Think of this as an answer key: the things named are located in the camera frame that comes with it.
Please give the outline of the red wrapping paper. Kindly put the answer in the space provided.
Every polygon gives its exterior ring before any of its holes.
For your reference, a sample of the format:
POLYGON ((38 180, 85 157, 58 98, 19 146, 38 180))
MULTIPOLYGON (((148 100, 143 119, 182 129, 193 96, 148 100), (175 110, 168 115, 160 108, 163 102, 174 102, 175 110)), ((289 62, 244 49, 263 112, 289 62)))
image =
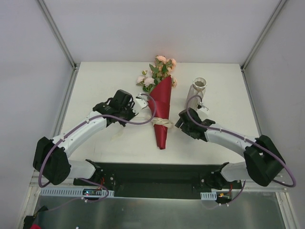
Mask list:
MULTIPOLYGON (((172 78, 170 76, 161 80, 155 88, 150 92, 150 96, 156 103, 155 118, 169 119, 170 113, 170 101, 172 93, 172 78)), ((166 139, 168 128, 154 124, 156 143, 159 149, 163 150, 166 148, 166 139)))

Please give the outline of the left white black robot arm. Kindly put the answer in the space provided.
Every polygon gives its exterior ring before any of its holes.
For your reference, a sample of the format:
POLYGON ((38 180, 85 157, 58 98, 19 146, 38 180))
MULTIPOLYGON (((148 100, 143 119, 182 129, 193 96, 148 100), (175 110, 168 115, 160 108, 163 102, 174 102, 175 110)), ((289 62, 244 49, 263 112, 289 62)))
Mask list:
POLYGON ((118 90, 114 97, 96 104, 76 127, 52 139, 41 138, 33 161, 33 167, 39 171, 39 178, 44 177, 53 185, 68 178, 84 178, 89 185, 97 185, 101 179, 97 166, 90 160, 70 160, 70 156, 95 133, 115 122, 125 125, 147 105, 144 99, 133 98, 128 92, 118 90))

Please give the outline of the beige faceted vase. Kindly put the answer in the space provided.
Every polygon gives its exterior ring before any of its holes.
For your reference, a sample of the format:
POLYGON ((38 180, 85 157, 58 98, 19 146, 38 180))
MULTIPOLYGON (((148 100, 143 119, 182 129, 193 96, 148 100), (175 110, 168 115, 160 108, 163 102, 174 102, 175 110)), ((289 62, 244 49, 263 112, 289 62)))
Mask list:
POLYGON ((194 95, 199 95, 202 99, 204 97, 204 94, 206 92, 206 86, 207 86, 207 81, 202 78, 202 77, 197 77, 193 80, 193 83, 191 84, 189 88, 189 92, 187 95, 185 107, 190 107, 194 110, 197 109, 199 103, 200 103, 200 98, 195 97, 193 99, 190 99, 194 95))

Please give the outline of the cream printed ribbon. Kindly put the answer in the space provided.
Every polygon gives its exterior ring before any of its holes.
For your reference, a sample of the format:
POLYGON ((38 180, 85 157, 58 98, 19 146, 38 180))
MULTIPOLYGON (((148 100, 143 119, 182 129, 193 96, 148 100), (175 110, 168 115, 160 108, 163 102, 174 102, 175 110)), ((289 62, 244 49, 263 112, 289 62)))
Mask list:
MULTIPOLYGON (((135 119, 141 119, 141 120, 149 120, 151 117, 148 115, 145 116, 135 116, 135 119)), ((172 129, 174 127, 174 123, 172 121, 170 121, 169 119, 163 119, 163 118, 159 118, 159 117, 154 117, 151 121, 152 125, 154 127, 156 127, 157 125, 160 125, 162 127, 167 127, 168 129, 172 129)), ((114 141, 115 139, 121 137, 124 133, 124 127, 120 127, 119 131, 117 133, 115 133, 112 137, 111 137, 111 141, 114 141)))

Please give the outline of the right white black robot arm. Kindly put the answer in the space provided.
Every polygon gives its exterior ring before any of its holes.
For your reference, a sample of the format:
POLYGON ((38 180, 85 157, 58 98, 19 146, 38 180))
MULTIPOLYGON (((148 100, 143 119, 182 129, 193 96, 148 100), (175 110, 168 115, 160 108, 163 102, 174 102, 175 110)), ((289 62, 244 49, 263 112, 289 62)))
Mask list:
POLYGON ((233 181, 247 179, 266 187, 284 168, 283 157, 273 141, 266 135, 257 138, 241 136, 223 129, 213 120, 201 120, 192 108, 179 113, 175 126, 193 139, 223 146, 244 158, 244 161, 240 163, 225 162, 208 174, 204 181, 210 188, 221 190, 233 181))

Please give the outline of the pink artificial flower bunch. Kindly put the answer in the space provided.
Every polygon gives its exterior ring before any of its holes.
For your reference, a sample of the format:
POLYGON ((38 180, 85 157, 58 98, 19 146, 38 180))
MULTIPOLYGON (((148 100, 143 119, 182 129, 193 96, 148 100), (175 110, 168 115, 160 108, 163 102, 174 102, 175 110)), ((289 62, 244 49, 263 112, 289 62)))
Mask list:
POLYGON ((151 73, 143 70, 141 76, 138 76, 136 85, 140 86, 144 92, 152 90, 167 77, 171 78, 172 88, 177 86, 177 80, 171 75, 175 70, 177 62, 173 58, 167 59, 165 56, 157 55, 154 58, 154 64, 149 64, 151 73))

